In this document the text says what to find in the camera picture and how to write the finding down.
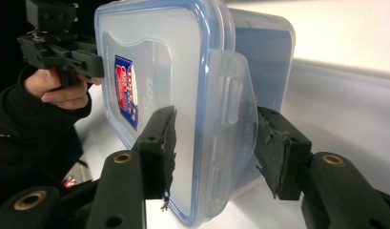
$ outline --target human hand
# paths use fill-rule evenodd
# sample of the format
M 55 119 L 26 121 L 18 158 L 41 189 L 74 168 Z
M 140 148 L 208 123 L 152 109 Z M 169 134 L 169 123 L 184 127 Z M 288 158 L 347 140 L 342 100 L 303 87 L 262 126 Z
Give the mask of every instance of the human hand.
M 25 80 L 24 87 L 33 96 L 43 102 L 51 103 L 65 110 L 76 110 L 88 104 L 87 83 L 100 85 L 100 78 L 88 78 L 84 74 L 76 74 L 78 81 L 67 88 L 59 88 L 60 75 L 56 69 L 38 70 Z

